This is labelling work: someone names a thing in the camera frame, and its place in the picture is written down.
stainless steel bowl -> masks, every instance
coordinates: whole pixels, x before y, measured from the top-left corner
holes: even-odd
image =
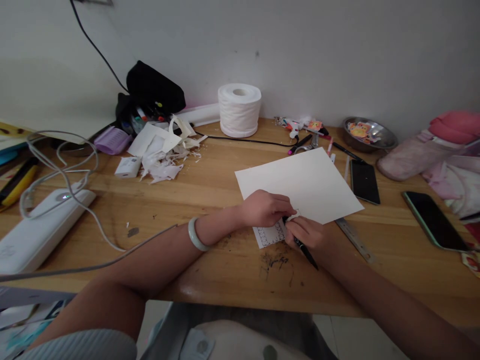
[[[349,123],[366,123],[371,126],[370,134],[376,135],[380,137],[380,140],[368,144],[364,143],[363,141],[359,140],[352,134],[350,134],[350,131],[348,130],[348,124]],[[373,153],[374,151],[378,149],[393,149],[395,148],[399,142],[397,140],[397,137],[394,135],[393,132],[388,130],[386,127],[383,125],[380,125],[378,122],[369,120],[364,117],[347,117],[343,121],[343,134],[342,138],[343,141],[350,147],[352,147],[355,150],[358,150],[362,153]]]

metal ruler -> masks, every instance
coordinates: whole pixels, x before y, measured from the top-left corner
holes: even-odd
[[[365,247],[364,243],[360,240],[357,232],[355,229],[345,220],[343,217],[335,220],[336,224],[340,227],[340,229],[344,232],[346,237],[351,241],[354,247],[358,250],[360,255],[365,259],[365,261],[369,264],[375,261],[374,255],[368,251]]]

black pen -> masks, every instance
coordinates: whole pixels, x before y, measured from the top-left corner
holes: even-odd
[[[287,221],[289,217],[288,216],[284,216],[282,217],[281,219],[283,220],[283,223],[285,224],[285,222]],[[305,244],[303,242],[301,242],[300,240],[298,240],[295,236],[293,237],[293,241],[295,241],[295,244],[298,245],[298,247],[300,248],[301,252],[303,253],[303,255],[305,255],[306,259],[308,260],[308,262],[310,264],[313,265],[313,267],[315,269],[319,269],[317,263],[315,262],[315,259],[314,257],[312,256],[312,254],[310,253],[310,251],[307,249],[307,247],[305,246]]]
[[[312,134],[308,134],[307,136],[305,136],[302,140],[300,140],[299,142],[297,142],[295,144],[294,147],[292,147],[289,151],[288,151],[288,155],[292,155],[295,150],[299,147],[301,147],[303,144],[305,144],[308,140],[310,140],[312,138]]]
[[[342,145],[340,145],[339,143],[336,143],[334,142],[332,144],[334,147],[336,147],[337,149],[343,151],[345,154],[347,155],[350,155],[352,158],[354,158],[355,160],[361,162],[361,163],[365,163],[366,161],[363,160],[362,158],[358,157],[357,155],[355,155],[353,152],[350,152],[348,151],[346,148],[344,148]]]

phone case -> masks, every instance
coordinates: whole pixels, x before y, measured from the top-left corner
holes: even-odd
[[[407,192],[402,192],[401,195],[403,196],[403,198],[405,199],[405,202],[406,204],[408,205],[408,207],[410,208],[413,216],[415,217],[415,219],[418,221],[418,223],[420,224],[420,227],[423,229],[423,231],[425,232],[426,236],[428,237],[428,239],[430,240],[430,242],[435,245],[437,248],[440,248],[440,249],[443,249],[443,250],[449,250],[449,251],[454,251],[454,252],[457,252],[457,253],[465,253],[466,251],[462,251],[462,250],[455,250],[455,249],[451,249],[451,248],[448,248],[448,247],[443,247],[441,246],[437,240],[435,239],[434,235],[430,232],[430,229],[429,227],[427,226],[427,224],[424,222],[422,216],[420,215],[420,213],[417,211],[417,208],[415,207],[414,203],[410,200],[409,198],[409,195],[407,194]]]

ink stain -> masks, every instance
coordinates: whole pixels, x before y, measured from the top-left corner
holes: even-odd
[[[278,264],[278,271],[280,271],[282,269],[282,266],[289,262],[289,258],[286,257],[286,255],[290,250],[290,247],[286,244],[284,245],[286,247],[284,247],[282,250],[281,249],[282,245],[277,244],[277,247],[279,248],[279,252],[277,253],[265,252],[261,256],[262,265],[260,266],[260,273],[259,273],[259,277],[261,279],[268,281],[270,269],[272,269],[275,266],[275,264]]]
[[[128,231],[128,234],[127,234],[127,238],[131,238],[132,236],[135,236],[137,235],[138,233],[140,232],[140,229],[138,227],[134,227],[134,228],[131,228],[129,231]]]
[[[288,283],[289,288],[292,287],[292,281],[294,280],[294,274],[295,274],[294,265],[293,264],[290,264],[290,265],[291,265],[291,278],[290,278],[290,282]]]

